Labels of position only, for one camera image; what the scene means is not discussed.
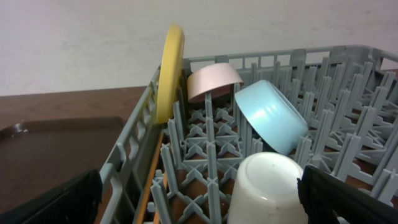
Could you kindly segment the light blue bowl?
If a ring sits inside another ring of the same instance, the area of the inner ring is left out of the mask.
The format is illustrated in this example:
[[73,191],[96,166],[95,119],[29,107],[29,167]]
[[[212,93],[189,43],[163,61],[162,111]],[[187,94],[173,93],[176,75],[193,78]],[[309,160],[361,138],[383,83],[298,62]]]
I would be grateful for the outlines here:
[[295,106],[267,80],[234,94],[236,103],[255,132],[276,152],[288,155],[308,132]]

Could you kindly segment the dark brown serving tray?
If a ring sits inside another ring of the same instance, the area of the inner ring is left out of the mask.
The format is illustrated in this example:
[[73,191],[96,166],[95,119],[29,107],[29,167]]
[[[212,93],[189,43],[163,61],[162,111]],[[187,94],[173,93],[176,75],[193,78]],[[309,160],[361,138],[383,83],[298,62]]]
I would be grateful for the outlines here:
[[101,169],[125,121],[119,117],[24,121],[1,130],[1,212],[79,174]]

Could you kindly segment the small white green cup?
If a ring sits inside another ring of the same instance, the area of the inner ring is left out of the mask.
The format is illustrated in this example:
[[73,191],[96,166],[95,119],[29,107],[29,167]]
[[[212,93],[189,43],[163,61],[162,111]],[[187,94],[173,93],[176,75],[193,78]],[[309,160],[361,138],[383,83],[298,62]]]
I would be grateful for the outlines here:
[[300,203],[303,169],[292,159],[260,152],[239,165],[228,210],[228,223],[308,223]]

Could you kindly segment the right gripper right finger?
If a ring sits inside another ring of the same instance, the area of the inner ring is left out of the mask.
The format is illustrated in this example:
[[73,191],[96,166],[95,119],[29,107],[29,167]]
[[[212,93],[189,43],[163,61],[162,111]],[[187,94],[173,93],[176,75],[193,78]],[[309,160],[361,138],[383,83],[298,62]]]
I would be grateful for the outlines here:
[[397,224],[397,210],[308,165],[297,180],[298,197],[311,224]]

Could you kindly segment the pink white shallow bowl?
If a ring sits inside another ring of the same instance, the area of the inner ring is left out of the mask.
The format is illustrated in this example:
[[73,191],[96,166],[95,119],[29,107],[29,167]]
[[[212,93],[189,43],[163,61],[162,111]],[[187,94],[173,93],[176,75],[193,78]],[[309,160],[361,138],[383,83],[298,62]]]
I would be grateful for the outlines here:
[[231,91],[234,84],[243,86],[244,81],[230,63],[215,63],[192,73],[187,79],[189,103],[205,100],[210,92],[212,98],[223,96]]

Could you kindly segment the yellow round plate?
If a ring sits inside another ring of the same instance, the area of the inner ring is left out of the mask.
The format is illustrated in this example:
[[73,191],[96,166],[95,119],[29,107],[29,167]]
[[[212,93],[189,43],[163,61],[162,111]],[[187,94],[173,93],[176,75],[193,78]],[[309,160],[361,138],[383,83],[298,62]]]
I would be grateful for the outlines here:
[[159,124],[166,123],[173,117],[173,104],[177,99],[177,88],[182,73],[184,43],[183,29],[172,24],[166,36],[160,64],[157,94],[157,122]]

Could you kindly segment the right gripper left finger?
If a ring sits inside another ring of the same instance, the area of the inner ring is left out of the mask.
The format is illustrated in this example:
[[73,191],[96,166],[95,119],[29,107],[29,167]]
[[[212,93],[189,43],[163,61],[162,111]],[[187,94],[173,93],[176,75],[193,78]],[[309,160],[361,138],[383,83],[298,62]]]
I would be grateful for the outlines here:
[[102,192],[99,171],[89,170],[1,214],[1,223],[94,223]]

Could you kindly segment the grey dishwasher rack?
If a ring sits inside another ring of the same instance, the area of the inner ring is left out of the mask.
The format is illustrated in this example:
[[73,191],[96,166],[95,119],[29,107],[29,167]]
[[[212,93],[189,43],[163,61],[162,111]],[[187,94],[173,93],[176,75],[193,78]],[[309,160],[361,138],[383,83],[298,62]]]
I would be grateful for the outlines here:
[[[374,198],[397,205],[397,72],[384,72],[397,55],[363,45],[186,58],[166,124],[156,122],[154,75],[101,168],[107,196],[98,223],[135,223],[160,132],[164,138],[153,180],[167,174],[170,220],[225,223],[238,166],[268,150],[240,112],[233,85],[189,103],[187,78],[196,66],[229,62],[245,85],[275,83],[308,124],[290,153]],[[150,187],[144,223],[154,223]]]

